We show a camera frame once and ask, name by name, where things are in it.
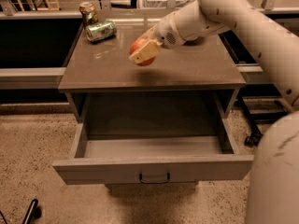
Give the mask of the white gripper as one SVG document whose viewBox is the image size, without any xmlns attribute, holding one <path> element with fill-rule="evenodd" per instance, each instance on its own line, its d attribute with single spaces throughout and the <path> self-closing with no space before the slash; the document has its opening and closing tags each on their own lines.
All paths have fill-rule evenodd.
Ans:
<svg viewBox="0 0 299 224">
<path fill-rule="evenodd" d="M 156 58 L 160 52 L 161 43 L 162 46 L 167 49 L 172 49 L 185 43 L 185 40 L 178 32 L 174 12 L 161 18 L 156 27 L 152 26 L 149 28 L 141 38 L 145 39 L 145 42 L 139 49 L 129 54 L 130 61 L 135 64 Z"/>
</svg>

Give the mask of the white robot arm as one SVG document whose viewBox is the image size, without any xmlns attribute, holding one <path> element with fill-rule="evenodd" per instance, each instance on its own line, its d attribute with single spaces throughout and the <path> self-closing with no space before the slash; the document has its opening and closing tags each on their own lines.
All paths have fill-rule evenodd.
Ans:
<svg viewBox="0 0 299 224">
<path fill-rule="evenodd" d="M 299 99 L 299 37 L 247 0 L 196 0 L 140 36 L 129 59 L 151 63 L 160 47 L 231 30 L 291 106 Z M 299 224 L 299 112 L 276 121 L 254 155 L 245 224 Z"/>
</svg>

